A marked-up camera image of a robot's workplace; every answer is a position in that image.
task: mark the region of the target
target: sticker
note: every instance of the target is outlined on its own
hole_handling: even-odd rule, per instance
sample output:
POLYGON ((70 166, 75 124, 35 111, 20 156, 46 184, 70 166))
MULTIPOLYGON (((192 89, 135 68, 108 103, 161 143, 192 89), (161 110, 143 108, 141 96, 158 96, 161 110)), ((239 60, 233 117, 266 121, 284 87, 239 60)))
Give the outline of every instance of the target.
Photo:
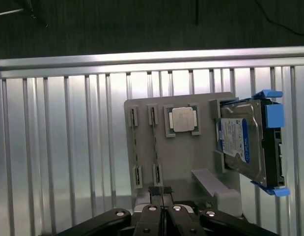
POLYGON ((240 155, 242 161, 249 163, 249 139, 247 120, 222 118, 216 125, 217 138, 221 151, 235 157, 240 155))

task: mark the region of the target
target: dark floor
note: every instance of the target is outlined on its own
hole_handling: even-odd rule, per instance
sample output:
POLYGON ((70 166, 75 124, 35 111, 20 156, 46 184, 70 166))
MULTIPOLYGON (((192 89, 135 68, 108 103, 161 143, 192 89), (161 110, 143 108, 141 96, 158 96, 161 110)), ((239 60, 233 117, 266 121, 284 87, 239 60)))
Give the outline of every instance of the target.
MULTIPOLYGON (((266 21, 254 0, 32 0, 49 23, 0 16, 0 58, 304 45, 266 21)), ((304 32, 304 0, 258 0, 277 22, 304 32)), ((0 11, 18 8, 0 0, 0 11)))

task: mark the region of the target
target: hard drive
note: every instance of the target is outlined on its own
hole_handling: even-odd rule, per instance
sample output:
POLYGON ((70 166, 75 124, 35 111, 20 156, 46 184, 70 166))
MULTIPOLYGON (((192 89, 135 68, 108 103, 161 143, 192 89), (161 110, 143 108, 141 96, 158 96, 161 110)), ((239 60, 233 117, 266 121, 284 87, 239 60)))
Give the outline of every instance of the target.
POLYGON ((280 153, 283 117, 282 105, 267 98, 221 104, 217 141, 227 167, 260 186, 283 186, 280 153))

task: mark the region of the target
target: corrugated metal wall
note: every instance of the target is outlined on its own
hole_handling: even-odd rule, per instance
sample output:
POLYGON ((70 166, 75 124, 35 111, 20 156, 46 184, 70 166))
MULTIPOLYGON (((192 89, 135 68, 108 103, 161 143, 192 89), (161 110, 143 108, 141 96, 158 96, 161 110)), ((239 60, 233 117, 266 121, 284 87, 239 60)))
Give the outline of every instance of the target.
POLYGON ((291 195, 268 196, 241 177, 243 210, 273 232, 304 235, 304 66, 286 66, 0 79, 0 236, 60 232, 131 207, 125 100, 270 88, 284 92, 291 195))

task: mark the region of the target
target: wire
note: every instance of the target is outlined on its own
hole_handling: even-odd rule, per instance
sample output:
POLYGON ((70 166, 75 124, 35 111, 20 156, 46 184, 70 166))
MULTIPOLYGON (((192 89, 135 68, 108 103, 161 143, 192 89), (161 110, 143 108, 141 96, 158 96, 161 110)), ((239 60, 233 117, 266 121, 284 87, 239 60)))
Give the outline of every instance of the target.
POLYGON ((279 23, 279 22, 273 21, 273 20, 268 16, 268 14, 266 14, 266 11, 264 10, 264 8, 263 8, 263 6, 261 5, 261 3, 260 3, 258 0, 254 0, 254 2, 255 2, 255 4, 260 8, 260 10, 262 11, 262 13, 263 13, 265 19, 266 19, 268 22, 270 22, 270 23, 273 24, 273 25, 282 27, 282 28, 284 28, 284 29, 286 29, 286 30, 292 32, 293 34, 300 35, 300 36, 304 36, 304 33, 302 33, 302 32, 297 32, 297 31, 293 30, 292 28, 289 28, 289 27, 287 27, 287 26, 285 26, 285 25, 283 25, 283 24, 281 24, 281 23, 279 23))

